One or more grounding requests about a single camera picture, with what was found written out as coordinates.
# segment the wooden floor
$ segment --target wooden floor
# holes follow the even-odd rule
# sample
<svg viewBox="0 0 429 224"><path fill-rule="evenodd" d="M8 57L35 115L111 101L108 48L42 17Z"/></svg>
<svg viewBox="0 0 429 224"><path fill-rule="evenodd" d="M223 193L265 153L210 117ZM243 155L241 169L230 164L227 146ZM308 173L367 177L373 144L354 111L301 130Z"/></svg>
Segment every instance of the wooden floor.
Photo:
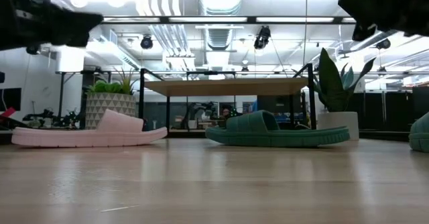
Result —
<svg viewBox="0 0 429 224"><path fill-rule="evenodd" d="M429 223L429 154L373 140L309 150L206 139L1 146L0 223Z"/></svg>

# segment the fluorescent light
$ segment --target fluorescent light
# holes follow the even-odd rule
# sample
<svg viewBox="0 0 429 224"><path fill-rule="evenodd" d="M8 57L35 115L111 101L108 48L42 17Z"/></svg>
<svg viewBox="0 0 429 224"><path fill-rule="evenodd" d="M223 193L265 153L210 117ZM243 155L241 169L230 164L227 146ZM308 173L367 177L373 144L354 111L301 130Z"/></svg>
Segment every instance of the fluorescent light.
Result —
<svg viewBox="0 0 429 224"><path fill-rule="evenodd" d="M154 71L155 74L186 74L184 71Z"/></svg>
<svg viewBox="0 0 429 224"><path fill-rule="evenodd" d="M242 30L242 25L196 25L197 30Z"/></svg>
<svg viewBox="0 0 429 224"><path fill-rule="evenodd" d="M236 22L246 22L247 17L171 17L170 22L228 22L228 23L236 23Z"/></svg>
<svg viewBox="0 0 429 224"><path fill-rule="evenodd" d="M352 17L345 17L345 18L343 18L343 22L344 23L356 23L356 20L353 19Z"/></svg>
<svg viewBox="0 0 429 224"><path fill-rule="evenodd" d="M105 17L103 23L109 24L109 23L139 23L139 22L159 23L160 19L158 17Z"/></svg>
<svg viewBox="0 0 429 224"><path fill-rule="evenodd" d="M256 22L272 23L326 23L334 21L334 17L257 17Z"/></svg>

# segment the ceiling pipe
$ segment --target ceiling pipe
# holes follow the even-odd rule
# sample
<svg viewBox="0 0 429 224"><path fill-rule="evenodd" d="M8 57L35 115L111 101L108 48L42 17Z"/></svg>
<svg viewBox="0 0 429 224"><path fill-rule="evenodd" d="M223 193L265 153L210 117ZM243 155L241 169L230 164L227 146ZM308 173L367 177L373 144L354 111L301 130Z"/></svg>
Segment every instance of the ceiling pipe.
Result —
<svg viewBox="0 0 429 224"><path fill-rule="evenodd" d="M173 14L175 16L181 16L182 15L182 13L180 12L179 0L172 0L172 8L173 8ZM186 54L188 56L192 56L192 52L190 51L190 47L188 44L188 37L186 36L184 25L175 25L174 27L176 28L176 31L179 34L179 38L182 41L182 44L183 44L185 51L186 51Z"/></svg>
<svg viewBox="0 0 429 224"><path fill-rule="evenodd" d="M162 0L161 8L162 8L162 11L164 12L164 15L166 15L166 16L172 15L171 11L170 11L169 0ZM174 34L174 36L176 37L176 41L173 40L173 44L176 48L180 48L180 55L185 56L186 50L184 48L182 40L180 39L180 35L177 31L176 26L175 25L169 25L168 31L172 32Z"/></svg>
<svg viewBox="0 0 429 224"><path fill-rule="evenodd" d="M137 12L139 13L139 15L147 15L147 16L153 15L153 13L150 9L150 6L149 6L149 0L141 0L140 2L137 2L135 8L136 8ZM165 39L162 37L162 35L160 33L160 27L158 25L149 25L149 30L155 36L155 38L158 40L161 47L165 51L167 51L168 54L173 55L174 54L173 50L167 46Z"/></svg>
<svg viewBox="0 0 429 224"><path fill-rule="evenodd" d="M209 16L231 16L237 15L241 8L242 0L200 0L200 8L203 15ZM206 46L211 50L226 50L232 42L233 30L204 30ZM206 59L211 64L211 58L215 58L216 64L226 66L229 61L229 53L225 52L208 52Z"/></svg>
<svg viewBox="0 0 429 224"><path fill-rule="evenodd" d="M161 15L161 11L160 8L158 6L158 0L151 0L150 3L150 7L153 11L153 13L155 15ZM174 43L173 43L173 37L171 36L171 34L168 32L168 28L166 25L161 25L159 27L160 31L158 32L159 35L163 38L163 40L165 40L166 45L172 49L174 55L178 56L179 55L179 51L178 49L175 47Z"/></svg>

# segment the air duct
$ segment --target air duct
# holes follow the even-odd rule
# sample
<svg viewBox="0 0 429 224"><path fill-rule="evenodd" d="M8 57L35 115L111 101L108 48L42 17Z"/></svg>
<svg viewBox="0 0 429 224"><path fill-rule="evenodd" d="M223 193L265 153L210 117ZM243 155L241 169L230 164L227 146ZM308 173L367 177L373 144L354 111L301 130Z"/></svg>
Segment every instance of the air duct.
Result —
<svg viewBox="0 0 429 224"><path fill-rule="evenodd" d="M241 0L200 0L202 13L209 16L237 15L240 7ZM205 29L205 38L211 50L226 50L232 41L233 30Z"/></svg>

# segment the white pot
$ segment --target white pot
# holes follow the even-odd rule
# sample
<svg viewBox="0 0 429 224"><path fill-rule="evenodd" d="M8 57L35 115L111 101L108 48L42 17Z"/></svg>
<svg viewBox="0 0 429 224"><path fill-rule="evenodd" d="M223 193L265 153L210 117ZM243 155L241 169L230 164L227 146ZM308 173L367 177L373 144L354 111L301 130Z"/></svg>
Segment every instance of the white pot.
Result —
<svg viewBox="0 0 429 224"><path fill-rule="evenodd" d="M189 129L196 129L196 120L189 120L188 127Z"/></svg>
<svg viewBox="0 0 429 224"><path fill-rule="evenodd" d="M106 109L135 117L135 99L131 95L119 93L88 94L85 129L96 129Z"/></svg>
<svg viewBox="0 0 429 224"><path fill-rule="evenodd" d="M359 122L356 112L321 113L317 119L317 129L334 127L349 128L350 140L359 140Z"/></svg>

